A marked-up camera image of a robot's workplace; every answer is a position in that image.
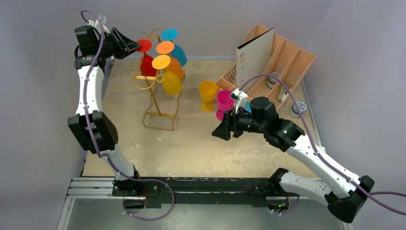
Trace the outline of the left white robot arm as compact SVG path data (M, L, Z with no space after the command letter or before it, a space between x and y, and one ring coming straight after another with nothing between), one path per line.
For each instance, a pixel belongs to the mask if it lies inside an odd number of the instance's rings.
M68 127L80 146L103 159L115 174L113 196L141 196L143 183L135 167L118 147L118 132L102 109L102 85L107 59L123 59L140 44L127 38L115 27L99 31L94 25L75 29L79 42L74 66L80 81L79 103Z

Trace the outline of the pink wine glass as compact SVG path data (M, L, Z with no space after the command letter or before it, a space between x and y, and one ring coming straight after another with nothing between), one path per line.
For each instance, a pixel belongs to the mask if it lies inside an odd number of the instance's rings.
M224 118L225 111L231 110L234 107L234 100L230 97L231 90L221 90L217 94L217 106L216 118L220 121Z

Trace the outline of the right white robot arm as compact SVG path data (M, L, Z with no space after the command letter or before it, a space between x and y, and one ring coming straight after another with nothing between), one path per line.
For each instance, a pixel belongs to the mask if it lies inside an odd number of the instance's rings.
M367 200L364 192L371 191L374 180L349 172L319 147L313 148L310 137L293 121L280 118L266 97L254 98L250 108L250 113L243 109L226 111L212 136L228 141L244 132L262 134L271 146L296 158L319 177L304 178L278 168L269 178L273 194L288 192L310 198L339 220L352 223Z

